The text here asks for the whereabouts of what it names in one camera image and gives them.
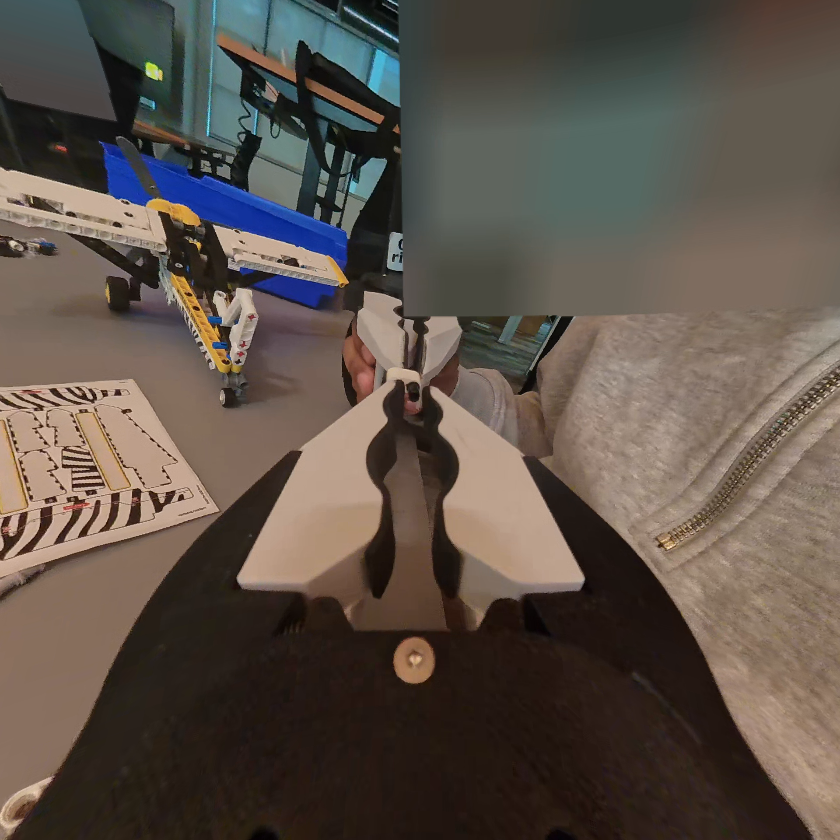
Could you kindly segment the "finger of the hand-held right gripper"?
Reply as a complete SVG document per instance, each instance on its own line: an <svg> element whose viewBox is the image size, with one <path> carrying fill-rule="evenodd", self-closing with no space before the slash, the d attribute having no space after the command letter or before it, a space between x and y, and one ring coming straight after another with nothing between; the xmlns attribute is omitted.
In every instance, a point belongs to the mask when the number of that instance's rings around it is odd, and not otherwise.
<svg viewBox="0 0 840 840"><path fill-rule="evenodd" d="M422 388L444 369L458 349L461 327L456 317L417 320L417 372Z"/></svg>
<svg viewBox="0 0 840 840"><path fill-rule="evenodd" d="M364 293L356 322L360 340L374 356L374 389L390 369L406 369L407 341L402 303L377 291Z"/></svg>

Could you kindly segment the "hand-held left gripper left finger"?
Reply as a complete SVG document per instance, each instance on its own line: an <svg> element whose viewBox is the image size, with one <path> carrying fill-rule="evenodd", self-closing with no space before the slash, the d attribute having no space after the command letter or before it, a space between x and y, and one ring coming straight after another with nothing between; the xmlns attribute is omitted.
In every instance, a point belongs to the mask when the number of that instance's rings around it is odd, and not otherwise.
<svg viewBox="0 0 840 840"><path fill-rule="evenodd" d="M390 381L307 442L237 576L239 587L332 597L356 629L405 629L381 601L396 540L385 477L396 463L405 387Z"/></svg>

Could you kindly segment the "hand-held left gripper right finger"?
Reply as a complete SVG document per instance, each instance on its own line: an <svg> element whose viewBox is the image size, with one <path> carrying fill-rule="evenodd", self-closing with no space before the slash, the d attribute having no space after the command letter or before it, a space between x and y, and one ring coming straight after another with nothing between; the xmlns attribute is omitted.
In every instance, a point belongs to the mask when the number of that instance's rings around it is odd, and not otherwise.
<svg viewBox="0 0 840 840"><path fill-rule="evenodd" d="M423 403L429 433L457 468L440 480L436 513L442 592L477 627L497 600L580 591L584 573L519 450L438 388Z"/></svg>

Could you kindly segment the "white lego connector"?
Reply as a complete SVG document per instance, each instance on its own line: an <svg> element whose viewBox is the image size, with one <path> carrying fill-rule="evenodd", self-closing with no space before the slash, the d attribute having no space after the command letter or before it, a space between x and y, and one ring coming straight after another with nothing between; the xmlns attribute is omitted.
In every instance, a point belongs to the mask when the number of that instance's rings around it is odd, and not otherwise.
<svg viewBox="0 0 840 840"><path fill-rule="evenodd" d="M395 405L402 408L407 417L420 414L423 410L423 382L415 371L392 367L385 373L385 384L392 387Z"/></svg>

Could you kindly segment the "white yellow lego plane model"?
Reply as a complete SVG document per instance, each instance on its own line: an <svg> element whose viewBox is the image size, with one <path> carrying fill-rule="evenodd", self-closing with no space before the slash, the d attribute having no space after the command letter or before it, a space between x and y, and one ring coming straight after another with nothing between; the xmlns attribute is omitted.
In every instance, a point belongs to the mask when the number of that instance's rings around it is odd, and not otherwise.
<svg viewBox="0 0 840 840"><path fill-rule="evenodd" d="M252 286L279 276L345 287L347 278L328 255L216 225L166 200L140 152L123 137L118 145L150 197L146 204L2 169L2 219L58 230L120 268L127 277L106 279L113 312L140 301L142 286L163 288L221 376L222 407L235 407L245 399L245 361L258 323Z"/></svg>

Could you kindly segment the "grey lego pin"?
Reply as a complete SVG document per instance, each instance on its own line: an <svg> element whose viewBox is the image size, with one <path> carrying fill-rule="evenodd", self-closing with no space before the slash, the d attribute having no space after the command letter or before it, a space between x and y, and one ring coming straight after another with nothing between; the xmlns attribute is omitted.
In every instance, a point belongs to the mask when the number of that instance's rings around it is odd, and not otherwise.
<svg viewBox="0 0 840 840"><path fill-rule="evenodd" d="M41 564L35 567L31 567L25 570L2 576L0 580L1 598L3 599L8 593L12 592L18 587L26 585L28 582L32 581L36 576L42 574L45 570L46 567L43 564Z"/></svg>

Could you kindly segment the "person's right hand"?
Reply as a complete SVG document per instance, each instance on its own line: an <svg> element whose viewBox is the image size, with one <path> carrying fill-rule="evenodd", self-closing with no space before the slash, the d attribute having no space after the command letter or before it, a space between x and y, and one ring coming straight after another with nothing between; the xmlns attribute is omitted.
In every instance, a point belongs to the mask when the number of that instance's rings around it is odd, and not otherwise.
<svg viewBox="0 0 840 840"><path fill-rule="evenodd" d="M375 383L375 358L361 341L357 330L357 318L353 317L343 343L342 378L345 395L351 406L373 393ZM447 396L452 396L459 381L459 356L456 353L431 381Z"/></svg>

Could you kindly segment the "blue plastic bin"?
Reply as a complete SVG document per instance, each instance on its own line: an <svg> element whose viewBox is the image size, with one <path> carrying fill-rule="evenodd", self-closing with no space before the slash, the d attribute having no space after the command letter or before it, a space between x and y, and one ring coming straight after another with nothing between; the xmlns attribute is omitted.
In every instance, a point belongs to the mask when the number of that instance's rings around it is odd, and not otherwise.
<svg viewBox="0 0 840 840"><path fill-rule="evenodd" d="M151 197L119 147L112 143L100 145L108 174L109 194L135 204L147 203ZM195 178L178 164L153 160L144 154L141 157L167 201L186 205L212 223L276 238L330 256L341 269L346 266L348 235L341 228L304 216L210 176ZM321 310L333 308L336 291L319 283L284 277L264 280L256 288L274 297Z"/></svg>

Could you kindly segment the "zebra striped sticker sheet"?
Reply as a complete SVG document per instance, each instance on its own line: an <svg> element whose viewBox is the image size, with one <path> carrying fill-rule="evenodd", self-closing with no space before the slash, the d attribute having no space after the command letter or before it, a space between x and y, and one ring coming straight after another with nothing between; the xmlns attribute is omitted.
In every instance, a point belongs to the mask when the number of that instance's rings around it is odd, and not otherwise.
<svg viewBox="0 0 840 840"><path fill-rule="evenodd" d="M1 575L218 513L135 381L1 390Z"/></svg>

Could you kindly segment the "wooden standing desk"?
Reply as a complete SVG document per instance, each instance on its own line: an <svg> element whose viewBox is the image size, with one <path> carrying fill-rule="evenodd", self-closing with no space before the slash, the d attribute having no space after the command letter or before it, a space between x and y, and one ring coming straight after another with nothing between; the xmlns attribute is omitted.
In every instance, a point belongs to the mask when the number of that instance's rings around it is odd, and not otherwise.
<svg viewBox="0 0 840 840"><path fill-rule="evenodd" d="M337 214L342 225L344 206L335 202L340 183L348 197L353 175L367 162L389 161L400 153L399 107L344 68L312 53L303 41L293 68L230 35L217 35L216 43L240 70L243 102L270 127L308 144L297 211L314 216L319 208L324 223L330 224Z"/></svg>

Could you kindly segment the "dark flat screen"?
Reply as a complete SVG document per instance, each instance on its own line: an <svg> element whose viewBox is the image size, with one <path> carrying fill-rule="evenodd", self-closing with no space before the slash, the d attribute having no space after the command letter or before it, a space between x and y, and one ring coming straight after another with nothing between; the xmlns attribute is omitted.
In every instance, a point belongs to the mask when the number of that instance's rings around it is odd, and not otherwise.
<svg viewBox="0 0 840 840"><path fill-rule="evenodd" d="M172 101L175 10L163 1L80 1L123 133Z"/></svg>

